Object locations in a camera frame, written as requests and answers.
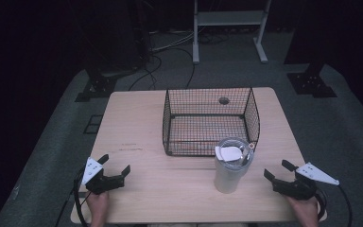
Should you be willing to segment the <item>silver tumbler with lid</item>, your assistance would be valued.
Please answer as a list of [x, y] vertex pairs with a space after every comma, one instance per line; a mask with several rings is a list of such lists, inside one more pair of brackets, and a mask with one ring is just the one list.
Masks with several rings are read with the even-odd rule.
[[219, 192], [230, 194], [236, 190], [253, 161], [255, 147], [255, 143], [237, 137], [222, 139], [215, 146], [214, 185]]

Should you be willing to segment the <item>person's right hand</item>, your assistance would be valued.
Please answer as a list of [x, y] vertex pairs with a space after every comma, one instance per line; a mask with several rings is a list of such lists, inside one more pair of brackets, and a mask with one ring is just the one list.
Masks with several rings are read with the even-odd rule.
[[306, 201], [299, 201], [290, 197], [287, 197], [286, 200], [302, 227], [319, 227], [318, 201], [315, 197]]

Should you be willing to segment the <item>black stand base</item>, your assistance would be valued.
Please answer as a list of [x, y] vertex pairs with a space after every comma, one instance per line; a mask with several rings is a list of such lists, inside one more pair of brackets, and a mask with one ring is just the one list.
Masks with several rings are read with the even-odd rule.
[[91, 98], [106, 98], [114, 91], [116, 76], [105, 77], [97, 68], [85, 69], [88, 81], [84, 90], [76, 97], [76, 102], [88, 102]]
[[288, 73], [287, 77], [298, 95], [315, 98], [336, 97], [334, 90], [320, 76], [323, 63], [310, 63], [304, 72]]

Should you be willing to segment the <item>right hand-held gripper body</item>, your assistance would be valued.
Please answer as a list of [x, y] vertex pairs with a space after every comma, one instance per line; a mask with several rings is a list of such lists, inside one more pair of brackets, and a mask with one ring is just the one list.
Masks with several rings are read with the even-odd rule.
[[290, 198], [306, 201], [315, 196], [318, 189], [316, 182], [339, 185], [339, 180], [331, 177], [311, 163], [297, 166], [293, 173], [295, 174], [293, 182], [276, 179], [276, 183], [272, 184], [272, 189]]

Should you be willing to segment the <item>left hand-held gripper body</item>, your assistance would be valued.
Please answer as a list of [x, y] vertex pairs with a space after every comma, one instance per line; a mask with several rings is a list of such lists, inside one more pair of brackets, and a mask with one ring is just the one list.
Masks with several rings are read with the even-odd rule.
[[110, 191], [124, 186], [124, 177], [120, 175], [105, 176], [103, 165], [99, 164], [92, 157], [89, 157], [86, 161], [85, 168], [81, 183], [94, 194], [101, 194], [106, 191]]

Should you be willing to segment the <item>white metal stand frame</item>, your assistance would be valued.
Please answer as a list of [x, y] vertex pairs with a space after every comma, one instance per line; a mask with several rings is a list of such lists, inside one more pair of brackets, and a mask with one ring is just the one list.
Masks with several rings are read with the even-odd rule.
[[199, 63], [199, 28], [205, 26], [259, 26], [253, 38], [261, 63], [267, 63], [268, 57], [262, 46], [262, 40], [268, 21], [272, 0], [267, 0], [262, 10], [244, 11], [199, 11], [199, 0], [194, 0], [194, 24], [192, 43], [192, 62]]

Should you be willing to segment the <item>person's left hand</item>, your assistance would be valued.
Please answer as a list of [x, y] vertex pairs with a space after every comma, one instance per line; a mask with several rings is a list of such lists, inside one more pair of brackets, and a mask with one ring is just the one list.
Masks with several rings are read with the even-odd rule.
[[90, 193], [87, 204], [91, 212], [92, 220], [90, 227], [104, 227], [109, 209], [109, 193]]

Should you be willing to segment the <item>black wire basket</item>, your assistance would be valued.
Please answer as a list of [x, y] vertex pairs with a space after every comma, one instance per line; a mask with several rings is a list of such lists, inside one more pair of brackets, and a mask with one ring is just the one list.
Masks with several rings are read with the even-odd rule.
[[223, 139], [256, 144], [260, 118], [252, 88], [168, 90], [163, 145], [169, 156], [213, 156]]

